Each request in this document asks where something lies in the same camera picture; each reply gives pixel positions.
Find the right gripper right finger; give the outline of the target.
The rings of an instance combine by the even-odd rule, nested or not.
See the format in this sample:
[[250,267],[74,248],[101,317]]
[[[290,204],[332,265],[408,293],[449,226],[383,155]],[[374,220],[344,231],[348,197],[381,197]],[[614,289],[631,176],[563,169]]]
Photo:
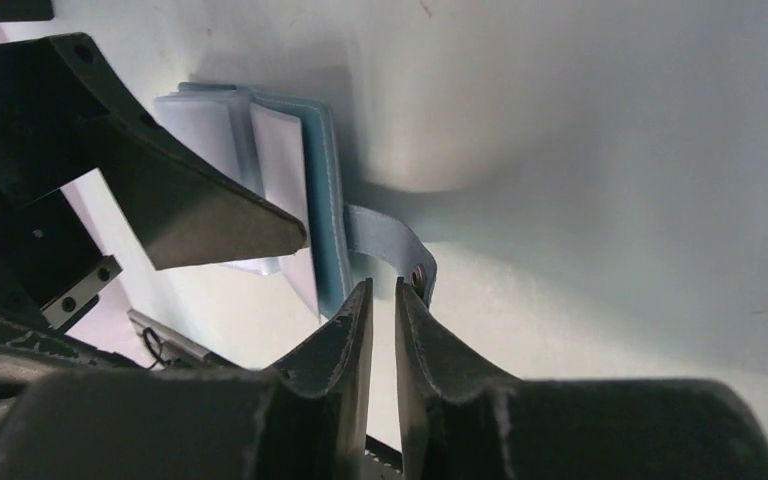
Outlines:
[[727,385],[523,380],[395,287],[408,479],[768,479],[768,439]]

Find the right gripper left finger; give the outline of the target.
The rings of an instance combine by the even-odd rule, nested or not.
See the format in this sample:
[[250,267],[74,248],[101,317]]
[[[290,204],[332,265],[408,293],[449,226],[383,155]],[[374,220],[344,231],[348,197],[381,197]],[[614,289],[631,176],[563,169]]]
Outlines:
[[267,368],[150,371],[0,348],[0,479],[359,479],[371,280]]

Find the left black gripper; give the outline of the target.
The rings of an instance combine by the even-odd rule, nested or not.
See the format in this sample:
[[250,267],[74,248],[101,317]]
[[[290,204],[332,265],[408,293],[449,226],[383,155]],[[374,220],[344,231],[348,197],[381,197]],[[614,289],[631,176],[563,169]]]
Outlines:
[[300,219],[159,125],[93,39],[0,44],[0,371],[129,368],[67,331],[119,272],[63,194],[100,171],[153,267],[293,254]]

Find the blue card holder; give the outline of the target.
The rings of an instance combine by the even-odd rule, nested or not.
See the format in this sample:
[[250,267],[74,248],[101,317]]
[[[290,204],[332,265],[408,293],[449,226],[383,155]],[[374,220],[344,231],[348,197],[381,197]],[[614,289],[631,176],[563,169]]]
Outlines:
[[182,82],[154,101],[156,120],[237,184],[300,219],[299,252],[231,262],[280,273],[316,317],[331,317],[351,291],[353,252],[389,264],[431,301],[437,262],[402,221],[345,201],[336,129],[319,100],[252,87]]

